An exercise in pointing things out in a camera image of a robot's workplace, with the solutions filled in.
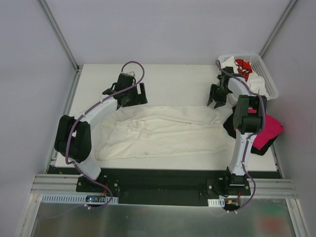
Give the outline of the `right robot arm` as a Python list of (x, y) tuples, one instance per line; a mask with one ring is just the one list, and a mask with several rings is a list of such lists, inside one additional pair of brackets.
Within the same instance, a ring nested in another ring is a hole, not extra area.
[(234, 73), (233, 67), (220, 68), (220, 71), (219, 82), (210, 87), (207, 105), (214, 103), (214, 108), (219, 108), (226, 104), (229, 94), (237, 96), (233, 114), (236, 130), (233, 157), (224, 177), (212, 185), (213, 191), (227, 196), (248, 185), (247, 164), (253, 142), (265, 127), (267, 98), (251, 91), (241, 75)]

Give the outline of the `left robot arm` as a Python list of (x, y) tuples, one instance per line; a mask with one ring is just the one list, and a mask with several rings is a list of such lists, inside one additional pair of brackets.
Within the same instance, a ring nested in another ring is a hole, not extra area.
[(58, 124), (54, 148), (89, 177), (87, 186), (93, 192), (104, 188), (99, 177), (101, 168), (92, 157), (91, 132), (101, 121), (119, 108), (146, 104), (145, 84), (131, 74), (120, 73), (117, 82), (106, 89), (99, 100), (76, 116), (63, 115)]

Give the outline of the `cream white t shirt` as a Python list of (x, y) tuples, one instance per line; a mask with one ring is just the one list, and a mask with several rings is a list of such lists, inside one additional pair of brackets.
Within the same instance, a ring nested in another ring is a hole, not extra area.
[(219, 114), (206, 106), (135, 106), (100, 124), (98, 160), (214, 154), (228, 149)]

